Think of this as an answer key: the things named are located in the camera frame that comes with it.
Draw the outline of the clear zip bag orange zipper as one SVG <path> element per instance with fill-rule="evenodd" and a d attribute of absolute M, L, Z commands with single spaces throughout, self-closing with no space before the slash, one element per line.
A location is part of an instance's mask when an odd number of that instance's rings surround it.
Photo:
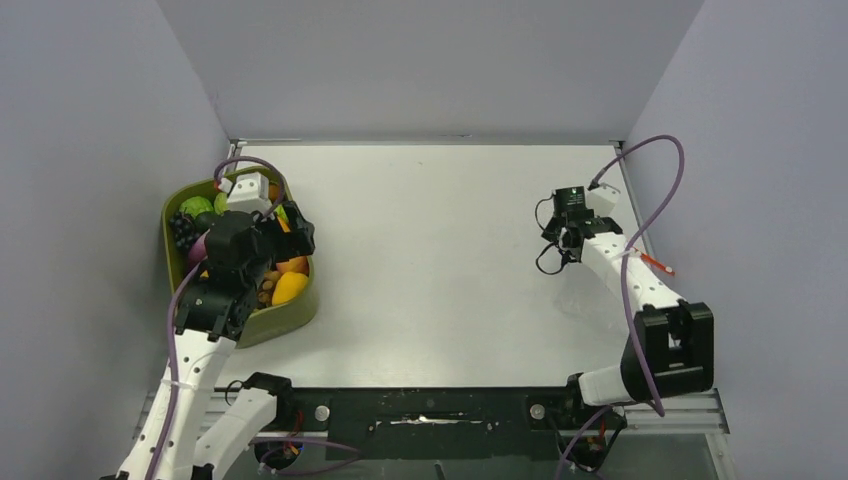
<path fill-rule="evenodd" d="M 670 288 L 670 281 L 677 271 L 641 247 L 624 248 L 623 242 L 600 244 L 584 251 L 581 257 L 572 253 L 563 254 L 563 267 L 569 281 L 586 281 L 577 292 L 585 300 L 573 301 L 570 308 L 581 313 L 599 331 L 608 331 L 615 336 L 627 332 L 626 320 L 622 318 L 622 294 L 619 285 L 622 260 L 627 266 L 628 304 L 636 313 L 645 304 L 658 308 L 674 305 L 681 295 Z"/>

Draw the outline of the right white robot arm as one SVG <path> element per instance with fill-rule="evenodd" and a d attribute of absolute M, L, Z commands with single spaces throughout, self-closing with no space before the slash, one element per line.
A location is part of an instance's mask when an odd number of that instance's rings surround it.
<path fill-rule="evenodd" d="M 608 404 L 656 402 L 703 392 L 714 384 L 714 315 L 666 285 L 639 250 L 628 246 L 609 216 L 619 192 L 581 186 L 553 191 L 551 219 L 542 236 L 562 265 L 593 271 L 626 309 L 628 338 L 618 363 L 572 375 L 576 388 L 562 400 L 572 425 L 590 425 Z"/>

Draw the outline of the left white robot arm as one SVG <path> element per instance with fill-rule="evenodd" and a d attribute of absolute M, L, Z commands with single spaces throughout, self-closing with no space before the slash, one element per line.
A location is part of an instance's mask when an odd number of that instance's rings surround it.
<path fill-rule="evenodd" d="M 290 380 L 254 373 L 234 404 L 201 429 L 225 363 L 258 304 L 265 274 L 315 249 L 296 202 L 274 213 L 225 212 L 204 237 L 205 257 L 167 309 L 168 360 L 148 416 L 115 479 L 222 479 L 253 438 L 286 417 Z"/>

